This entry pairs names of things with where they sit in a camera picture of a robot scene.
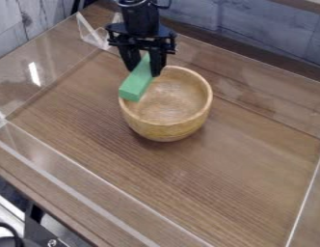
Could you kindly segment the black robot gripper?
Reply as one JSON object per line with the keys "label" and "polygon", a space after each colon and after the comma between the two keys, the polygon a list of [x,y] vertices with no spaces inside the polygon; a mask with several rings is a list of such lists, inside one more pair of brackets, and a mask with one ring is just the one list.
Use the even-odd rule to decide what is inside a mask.
{"label": "black robot gripper", "polygon": [[175,53],[176,33],[160,23],[160,10],[171,7],[172,0],[116,0],[123,21],[105,25],[108,43],[119,48],[128,71],[140,62],[139,50],[149,50],[149,68],[153,77],[165,66],[165,54]]}

